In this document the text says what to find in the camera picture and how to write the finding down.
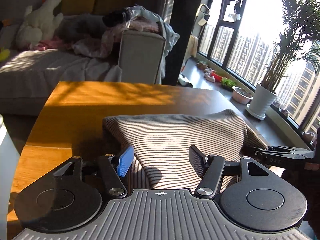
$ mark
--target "striped cloth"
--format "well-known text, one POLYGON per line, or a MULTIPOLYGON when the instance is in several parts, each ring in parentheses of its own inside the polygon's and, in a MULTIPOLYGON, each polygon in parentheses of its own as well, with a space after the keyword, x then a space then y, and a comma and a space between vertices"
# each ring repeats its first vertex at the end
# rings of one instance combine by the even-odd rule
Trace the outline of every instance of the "striped cloth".
MULTIPOLYGON (((132 188, 190 188, 193 192, 201 179, 189 163, 191 145, 227 161, 239 161, 243 145, 267 149, 232 110, 212 114, 210 119, 181 114, 106 117, 103 133, 109 153, 129 145, 134 148, 129 192, 132 188)), ((236 176, 225 176, 221 190, 235 182, 236 176)))

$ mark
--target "palm plant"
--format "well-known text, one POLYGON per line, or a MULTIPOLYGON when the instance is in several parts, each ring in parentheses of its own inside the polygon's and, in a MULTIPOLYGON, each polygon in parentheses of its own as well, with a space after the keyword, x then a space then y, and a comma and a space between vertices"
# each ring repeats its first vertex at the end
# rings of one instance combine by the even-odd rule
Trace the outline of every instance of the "palm plant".
POLYGON ((316 75, 320 72, 320 0, 281 1, 286 28, 280 33, 280 42, 275 44, 273 60, 261 82, 272 93, 296 60, 306 60, 313 65, 316 75), (310 41, 311 48, 302 53, 303 46, 310 41))

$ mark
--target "black pillar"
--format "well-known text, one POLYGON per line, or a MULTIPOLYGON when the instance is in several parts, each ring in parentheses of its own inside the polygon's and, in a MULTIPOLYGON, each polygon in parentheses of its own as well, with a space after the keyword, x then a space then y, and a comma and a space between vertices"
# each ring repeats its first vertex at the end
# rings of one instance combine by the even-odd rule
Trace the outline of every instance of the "black pillar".
POLYGON ((180 39, 166 57, 163 85, 176 85, 201 0, 174 0, 170 25, 180 39))

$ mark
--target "metal screw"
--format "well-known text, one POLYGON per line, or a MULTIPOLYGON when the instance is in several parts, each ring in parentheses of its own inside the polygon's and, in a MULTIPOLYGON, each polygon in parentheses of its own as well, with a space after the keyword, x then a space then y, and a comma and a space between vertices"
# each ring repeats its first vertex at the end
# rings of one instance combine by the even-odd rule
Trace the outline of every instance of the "metal screw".
POLYGON ((202 187, 200 189, 197 190, 198 194, 202 195, 202 196, 209 196, 213 193, 212 189, 207 188, 207 187, 202 187))
POLYGON ((109 194, 113 196, 121 196, 124 194, 124 190, 122 188, 114 187, 109 190, 109 194))

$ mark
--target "table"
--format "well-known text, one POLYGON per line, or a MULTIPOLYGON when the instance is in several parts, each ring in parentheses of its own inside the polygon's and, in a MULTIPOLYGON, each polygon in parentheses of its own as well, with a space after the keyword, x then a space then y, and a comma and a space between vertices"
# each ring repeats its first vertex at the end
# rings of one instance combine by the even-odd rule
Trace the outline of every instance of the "table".
POLYGON ((59 82, 42 109, 21 153, 7 216, 8 239, 21 230, 13 205, 17 194, 71 156, 90 160, 103 154, 102 119, 114 115, 205 116, 232 109, 218 91, 111 82, 59 82))

